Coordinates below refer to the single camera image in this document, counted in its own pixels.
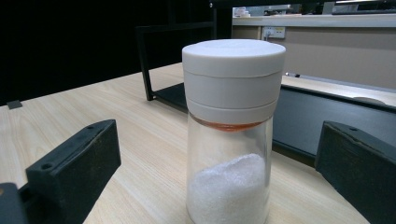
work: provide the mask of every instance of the light wood surface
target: light wood surface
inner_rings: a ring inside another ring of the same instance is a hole
[[[154,90],[182,81],[175,64],[151,71]],[[191,223],[185,206],[187,115],[146,101],[141,74],[0,107],[0,183],[85,126],[117,121],[122,165],[86,223]],[[367,223],[313,168],[272,153],[268,223]]]

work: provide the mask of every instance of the glass jar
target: glass jar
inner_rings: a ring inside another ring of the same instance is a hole
[[[182,57],[190,218],[262,224],[285,49],[260,40],[212,40],[187,46]]]
[[[189,114],[187,208],[195,223],[264,223],[272,118],[239,125]]]

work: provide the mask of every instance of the white countertop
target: white countertop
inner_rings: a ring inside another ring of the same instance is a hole
[[[233,25],[300,27],[396,27],[396,14],[281,15],[233,18]]]

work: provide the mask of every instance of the white lid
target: white lid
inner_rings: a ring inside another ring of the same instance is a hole
[[[281,71],[283,46],[261,40],[222,39],[182,50],[184,70],[209,77],[256,77]]]
[[[187,106],[206,121],[264,121],[276,108],[285,48],[261,40],[224,39],[182,50]]]

